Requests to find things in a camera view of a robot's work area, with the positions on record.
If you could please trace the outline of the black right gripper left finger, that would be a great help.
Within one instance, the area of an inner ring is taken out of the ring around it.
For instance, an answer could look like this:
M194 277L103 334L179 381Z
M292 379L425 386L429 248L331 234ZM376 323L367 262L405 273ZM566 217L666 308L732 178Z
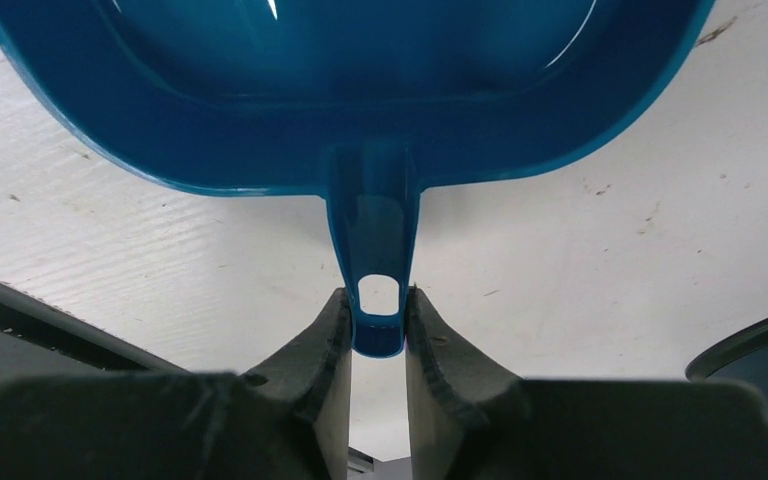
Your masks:
M344 479L348 295L247 372L0 384L0 479Z

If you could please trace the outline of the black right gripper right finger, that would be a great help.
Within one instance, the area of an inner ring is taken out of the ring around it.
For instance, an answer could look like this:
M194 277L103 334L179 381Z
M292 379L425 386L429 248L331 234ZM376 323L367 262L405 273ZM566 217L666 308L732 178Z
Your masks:
M768 402L741 382L525 379L412 288L417 479L768 479Z

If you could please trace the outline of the blue plastic dustpan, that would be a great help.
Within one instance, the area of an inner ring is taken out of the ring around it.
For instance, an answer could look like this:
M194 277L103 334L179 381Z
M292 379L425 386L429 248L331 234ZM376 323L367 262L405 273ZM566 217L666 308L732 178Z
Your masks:
M0 1L0 48L89 148L207 196L315 195L352 345L399 354L429 188L540 175L628 128L709 1Z

